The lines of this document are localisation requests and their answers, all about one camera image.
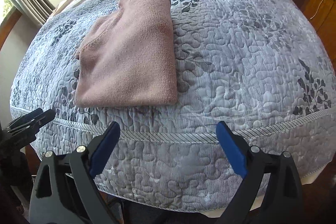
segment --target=cable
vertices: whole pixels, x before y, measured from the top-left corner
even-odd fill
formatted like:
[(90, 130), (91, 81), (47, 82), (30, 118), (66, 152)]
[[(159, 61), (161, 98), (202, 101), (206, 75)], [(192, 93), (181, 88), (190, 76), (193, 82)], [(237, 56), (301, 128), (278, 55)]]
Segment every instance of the cable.
[(313, 15), (309, 20), (312, 20), (312, 19), (317, 15), (317, 12), (319, 11), (322, 2), (323, 2), (323, 0), (320, 2), (320, 5), (319, 5), (319, 7), (317, 8), (317, 11), (316, 11), (315, 15)]

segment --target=dark wooden floor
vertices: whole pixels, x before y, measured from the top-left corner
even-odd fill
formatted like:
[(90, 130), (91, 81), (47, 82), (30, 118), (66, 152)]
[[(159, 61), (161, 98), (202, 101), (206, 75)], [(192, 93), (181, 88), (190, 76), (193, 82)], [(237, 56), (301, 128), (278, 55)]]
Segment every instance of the dark wooden floor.
[[(36, 174), (40, 160), (31, 146), (26, 147), (26, 156), (33, 175)], [(304, 211), (306, 220), (304, 224), (331, 224), (336, 223), (336, 155), (321, 172), (318, 178), (311, 184), (302, 186)], [(203, 215), (193, 214), (193, 223), (204, 223)], [(215, 219), (208, 219), (206, 223), (211, 224)]]

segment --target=quilted bedspread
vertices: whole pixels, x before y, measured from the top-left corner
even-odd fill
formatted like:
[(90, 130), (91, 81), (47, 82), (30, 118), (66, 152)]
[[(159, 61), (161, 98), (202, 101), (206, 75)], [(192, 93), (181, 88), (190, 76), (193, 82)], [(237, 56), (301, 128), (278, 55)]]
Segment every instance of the quilted bedspread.
[(13, 118), (56, 111), (33, 143), (39, 157), (70, 153), (116, 121), (121, 139), (95, 178), (99, 189), (189, 212), (226, 207), (241, 182), (216, 140), (218, 121), (265, 152), (288, 150), (302, 177), (331, 161), (334, 70), (291, 0), (171, 0), (178, 103), (78, 108), (74, 53), (118, 1), (87, 0), (50, 18), (29, 47), (10, 104)]

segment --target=window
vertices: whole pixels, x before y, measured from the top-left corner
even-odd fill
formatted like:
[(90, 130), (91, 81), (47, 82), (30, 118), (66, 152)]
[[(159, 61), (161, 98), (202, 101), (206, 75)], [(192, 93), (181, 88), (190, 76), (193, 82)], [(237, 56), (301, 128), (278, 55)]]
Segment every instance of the window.
[(0, 0), (0, 24), (13, 8), (13, 3), (10, 0)]

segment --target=silver screw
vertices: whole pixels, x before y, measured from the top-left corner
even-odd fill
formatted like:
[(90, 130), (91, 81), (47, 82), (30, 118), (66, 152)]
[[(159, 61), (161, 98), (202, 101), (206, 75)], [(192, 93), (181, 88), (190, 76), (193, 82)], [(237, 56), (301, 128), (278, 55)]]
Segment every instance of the silver screw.
[(260, 148), (258, 146), (253, 145), (253, 146), (251, 146), (251, 151), (253, 153), (258, 153), (260, 151)]
[(285, 158), (290, 158), (290, 157), (291, 157), (291, 154), (290, 154), (288, 151), (285, 151), (285, 152), (283, 152), (283, 156), (284, 156)]
[(50, 158), (51, 156), (53, 155), (53, 152), (52, 151), (47, 151), (45, 154), (44, 154), (44, 156), (46, 157), (46, 158)]
[(77, 147), (76, 151), (78, 153), (83, 153), (86, 150), (86, 147), (84, 145), (80, 145)]

